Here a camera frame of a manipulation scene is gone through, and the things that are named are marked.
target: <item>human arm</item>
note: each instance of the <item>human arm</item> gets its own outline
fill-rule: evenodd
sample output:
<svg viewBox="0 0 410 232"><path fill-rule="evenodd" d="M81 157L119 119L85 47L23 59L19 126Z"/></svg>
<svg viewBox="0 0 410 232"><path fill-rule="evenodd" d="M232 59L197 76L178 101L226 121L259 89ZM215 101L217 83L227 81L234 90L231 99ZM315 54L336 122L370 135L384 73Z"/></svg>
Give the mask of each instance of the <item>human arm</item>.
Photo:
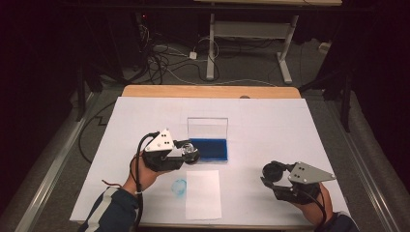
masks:
<svg viewBox="0 0 410 232"><path fill-rule="evenodd" d="M306 205L292 204L302 211L305 218L316 227L315 231L317 232L358 232L359 229L350 216L344 212L333 212L332 199L329 191L322 183L319 183L319 187L321 194L317 196L316 200L324 206L326 212L325 222L320 228L317 227L321 224L323 214L315 203L309 203Z"/></svg>
<svg viewBox="0 0 410 232"><path fill-rule="evenodd" d="M142 157L132 160L132 174L135 176L135 159L139 159L138 173L142 190L154 184L157 178L165 172L155 172L145 166ZM135 198L136 185L132 174L120 188L108 188L103 192L90 212L88 218L78 231L129 231L132 227L138 209Z"/></svg>

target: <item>sleeve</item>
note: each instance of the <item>sleeve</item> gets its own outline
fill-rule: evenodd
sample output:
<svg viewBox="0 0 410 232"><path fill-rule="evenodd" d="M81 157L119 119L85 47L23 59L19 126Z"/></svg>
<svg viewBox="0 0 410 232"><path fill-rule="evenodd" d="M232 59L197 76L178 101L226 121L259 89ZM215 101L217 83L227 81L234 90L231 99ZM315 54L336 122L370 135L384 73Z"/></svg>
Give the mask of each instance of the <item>sleeve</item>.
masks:
<svg viewBox="0 0 410 232"><path fill-rule="evenodd" d="M324 226L315 232L359 232L356 222L346 213L334 213Z"/></svg>
<svg viewBox="0 0 410 232"><path fill-rule="evenodd" d="M122 188L108 188L94 203L91 213L78 228L83 231L130 231L138 204Z"/></svg>

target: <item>wooden table edge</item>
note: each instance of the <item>wooden table edge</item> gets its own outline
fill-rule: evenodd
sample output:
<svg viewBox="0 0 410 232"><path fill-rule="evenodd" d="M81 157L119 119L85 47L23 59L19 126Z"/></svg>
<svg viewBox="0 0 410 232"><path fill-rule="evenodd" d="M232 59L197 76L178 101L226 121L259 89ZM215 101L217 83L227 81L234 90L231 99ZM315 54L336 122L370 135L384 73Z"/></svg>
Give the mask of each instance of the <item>wooden table edge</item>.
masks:
<svg viewBox="0 0 410 232"><path fill-rule="evenodd" d="M211 99L300 99L295 87L128 85L122 97Z"/></svg>

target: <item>desk leg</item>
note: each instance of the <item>desk leg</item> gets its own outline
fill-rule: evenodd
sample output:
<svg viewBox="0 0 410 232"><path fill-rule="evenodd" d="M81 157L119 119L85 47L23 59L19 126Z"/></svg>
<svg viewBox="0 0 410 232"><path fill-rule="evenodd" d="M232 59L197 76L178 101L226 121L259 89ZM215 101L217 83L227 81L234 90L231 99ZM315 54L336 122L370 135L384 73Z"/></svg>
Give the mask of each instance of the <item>desk leg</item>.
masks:
<svg viewBox="0 0 410 232"><path fill-rule="evenodd" d="M292 78L287 68L285 58L286 58L287 50L289 49L290 43L292 42L292 37L293 37L293 33L295 32L296 23L298 22L298 18L299 18L298 15L294 15L292 17L292 22L289 25L286 38L284 41L283 51L277 53L279 67L280 67L280 70L283 76L284 83L286 84L292 83Z"/></svg>
<svg viewBox="0 0 410 232"><path fill-rule="evenodd" d="M215 37L215 14L211 14L211 20L209 25L209 52L208 52L208 66L206 69L206 78L208 80L214 79L214 62L215 62L215 51L214 51L214 37Z"/></svg>

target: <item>transparent container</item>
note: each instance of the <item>transparent container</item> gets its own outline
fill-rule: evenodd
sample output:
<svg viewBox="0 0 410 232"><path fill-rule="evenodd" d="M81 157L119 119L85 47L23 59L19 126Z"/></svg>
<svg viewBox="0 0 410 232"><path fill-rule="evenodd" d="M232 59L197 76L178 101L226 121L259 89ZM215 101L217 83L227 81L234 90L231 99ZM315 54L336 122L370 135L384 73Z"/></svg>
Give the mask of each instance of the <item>transparent container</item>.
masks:
<svg viewBox="0 0 410 232"><path fill-rule="evenodd" d="M227 162L227 118L188 118L188 138L200 153L199 162Z"/></svg>

